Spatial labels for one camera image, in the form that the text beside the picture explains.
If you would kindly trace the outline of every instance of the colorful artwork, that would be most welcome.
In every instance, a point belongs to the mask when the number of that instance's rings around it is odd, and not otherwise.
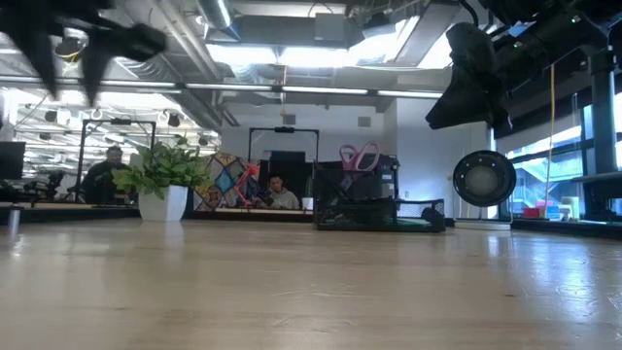
[[[258,176],[242,179],[247,170],[248,162],[241,158],[225,153],[216,153],[204,159],[205,167],[210,169],[210,178],[214,184],[208,188],[194,189],[194,210],[212,211],[216,208],[239,207],[242,201],[236,190],[239,181],[239,191],[249,198],[259,191]]]

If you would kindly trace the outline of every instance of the monitor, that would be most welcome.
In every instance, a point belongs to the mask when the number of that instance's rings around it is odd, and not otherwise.
[[[0,179],[21,180],[25,142],[0,142]]]

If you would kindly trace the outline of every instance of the white plant pot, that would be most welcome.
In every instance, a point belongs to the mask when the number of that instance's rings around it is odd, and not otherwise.
[[[138,208],[143,221],[176,222],[182,219],[188,200],[188,188],[169,186],[164,191],[164,199],[155,193],[138,196]]]

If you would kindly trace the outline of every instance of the man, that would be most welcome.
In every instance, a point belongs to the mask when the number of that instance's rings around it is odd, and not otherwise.
[[[295,194],[283,187],[283,176],[281,174],[270,174],[268,181],[268,196],[259,202],[259,207],[271,209],[300,209],[300,203]]]
[[[113,169],[125,169],[121,163],[123,151],[113,146],[106,151],[106,160],[93,165],[82,181],[86,193],[86,203],[105,204],[115,198],[117,187],[113,183]]]

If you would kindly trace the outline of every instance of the potted plant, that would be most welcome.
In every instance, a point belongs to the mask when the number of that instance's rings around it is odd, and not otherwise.
[[[117,188],[138,192],[138,207],[145,221],[179,221],[186,210],[188,188],[209,186],[209,170],[203,167],[199,149],[187,150],[188,140],[174,146],[156,143],[151,149],[137,147],[141,166],[113,171]]]

